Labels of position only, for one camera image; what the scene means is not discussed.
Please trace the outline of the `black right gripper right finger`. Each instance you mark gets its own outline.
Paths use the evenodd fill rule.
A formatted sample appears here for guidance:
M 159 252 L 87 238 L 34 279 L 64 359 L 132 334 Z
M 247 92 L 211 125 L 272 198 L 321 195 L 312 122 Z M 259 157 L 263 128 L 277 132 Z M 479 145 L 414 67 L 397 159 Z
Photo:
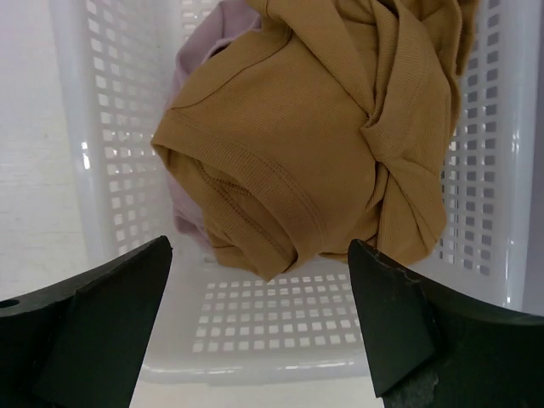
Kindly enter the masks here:
M 387 407 L 540 407 L 543 319 L 419 275 L 363 241 L 348 268 L 375 395 Z

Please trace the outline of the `tan tank top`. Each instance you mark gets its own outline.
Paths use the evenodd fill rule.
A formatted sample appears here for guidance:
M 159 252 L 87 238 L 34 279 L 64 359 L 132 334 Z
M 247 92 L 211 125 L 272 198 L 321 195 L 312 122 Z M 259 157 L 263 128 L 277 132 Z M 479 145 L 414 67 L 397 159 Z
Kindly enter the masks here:
M 440 173 L 475 1 L 251 1 L 261 28 L 190 77 L 151 141 L 218 262 L 264 280 L 353 240 L 403 265 L 446 225 Z

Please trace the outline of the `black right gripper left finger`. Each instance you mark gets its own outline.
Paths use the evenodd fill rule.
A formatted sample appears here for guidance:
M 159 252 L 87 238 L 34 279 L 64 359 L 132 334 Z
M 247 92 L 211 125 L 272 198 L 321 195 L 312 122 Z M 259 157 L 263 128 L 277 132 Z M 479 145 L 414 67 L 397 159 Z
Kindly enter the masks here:
M 128 407 L 167 284 L 160 236 L 1 302 L 3 407 Z

